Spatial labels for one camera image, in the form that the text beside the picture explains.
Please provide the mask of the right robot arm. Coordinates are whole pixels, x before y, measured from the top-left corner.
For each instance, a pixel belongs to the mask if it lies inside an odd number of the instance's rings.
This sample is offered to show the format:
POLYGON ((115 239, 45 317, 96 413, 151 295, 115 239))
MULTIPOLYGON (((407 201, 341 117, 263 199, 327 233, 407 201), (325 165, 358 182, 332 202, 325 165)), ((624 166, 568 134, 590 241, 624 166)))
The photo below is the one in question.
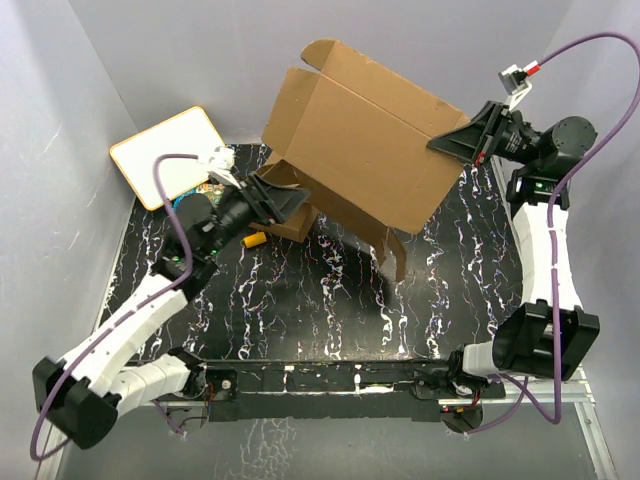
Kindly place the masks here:
POLYGON ((590 121, 566 117, 544 131, 520 111, 488 101, 468 123, 427 144, 474 165, 492 156, 517 163, 505 198, 522 267, 520 306, 492 340, 468 344, 452 355, 447 388, 466 397, 482 378, 503 373, 569 380, 600 332, 599 318, 584 311, 574 287, 567 249, 569 171, 597 137, 590 121))

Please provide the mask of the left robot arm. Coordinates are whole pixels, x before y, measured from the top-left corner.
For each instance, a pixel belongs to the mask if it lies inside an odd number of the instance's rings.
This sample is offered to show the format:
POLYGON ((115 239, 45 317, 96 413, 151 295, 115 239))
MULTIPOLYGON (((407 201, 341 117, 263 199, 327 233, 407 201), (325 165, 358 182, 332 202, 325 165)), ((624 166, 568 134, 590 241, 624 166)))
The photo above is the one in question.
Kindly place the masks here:
POLYGON ((157 261, 132 296, 99 329, 60 360, 33 369, 36 407, 69 441, 86 450, 116 421, 164 395, 186 399, 206 390, 205 364, 182 347, 127 369, 132 356, 210 282, 215 257, 250 224, 281 224, 309 198, 307 189, 278 186, 252 173, 224 187, 212 202, 203 193, 170 206, 172 227, 157 261))

